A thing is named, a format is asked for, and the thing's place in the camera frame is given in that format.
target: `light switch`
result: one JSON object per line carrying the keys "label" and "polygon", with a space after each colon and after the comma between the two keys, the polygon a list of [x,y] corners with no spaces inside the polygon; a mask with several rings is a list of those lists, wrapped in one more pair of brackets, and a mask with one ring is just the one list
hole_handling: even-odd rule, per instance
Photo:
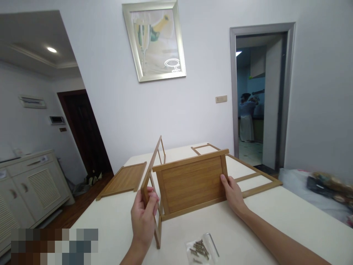
{"label": "light switch", "polygon": [[227,102],[227,96],[216,97],[216,103]]}

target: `louvered cabinet door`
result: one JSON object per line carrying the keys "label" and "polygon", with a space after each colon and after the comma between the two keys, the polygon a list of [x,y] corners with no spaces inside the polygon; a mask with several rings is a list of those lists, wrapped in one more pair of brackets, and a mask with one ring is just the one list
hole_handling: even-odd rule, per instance
{"label": "louvered cabinet door", "polygon": [[12,179],[0,181],[0,252],[11,243],[11,229],[35,223]]}
{"label": "louvered cabinet door", "polygon": [[13,180],[36,221],[69,196],[53,162],[17,175]]}

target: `framed picture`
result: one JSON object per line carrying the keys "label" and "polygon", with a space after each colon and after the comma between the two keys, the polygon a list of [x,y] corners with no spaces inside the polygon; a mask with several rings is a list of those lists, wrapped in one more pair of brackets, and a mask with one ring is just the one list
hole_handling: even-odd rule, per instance
{"label": "framed picture", "polygon": [[139,82],[186,76],[177,1],[123,4]]}

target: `ceiling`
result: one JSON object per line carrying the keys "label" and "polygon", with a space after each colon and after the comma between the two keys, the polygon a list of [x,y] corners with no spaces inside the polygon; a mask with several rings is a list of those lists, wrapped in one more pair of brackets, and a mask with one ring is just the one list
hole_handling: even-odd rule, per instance
{"label": "ceiling", "polygon": [[271,41],[279,38],[281,34],[265,36],[236,37],[236,51],[242,53],[236,57],[236,67],[243,68],[250,65],[251,47],[266,46]]}
{"label": "ceiling", "polygon": [[47,77],[80,76],[59,11],[1,14],[0,32],[0,60]]}

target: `wooden floor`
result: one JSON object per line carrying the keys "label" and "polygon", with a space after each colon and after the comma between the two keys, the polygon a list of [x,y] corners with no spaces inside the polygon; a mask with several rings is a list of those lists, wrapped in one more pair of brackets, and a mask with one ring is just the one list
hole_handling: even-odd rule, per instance
{"label": "wooden floor", "polygon": [[75,203],[64,206],[62,212],[46,228],[70,228],[96,199],[102,189],[113,177],[113,173],[105,173],[101,180],[93,185],[88,192],[75,197]]}

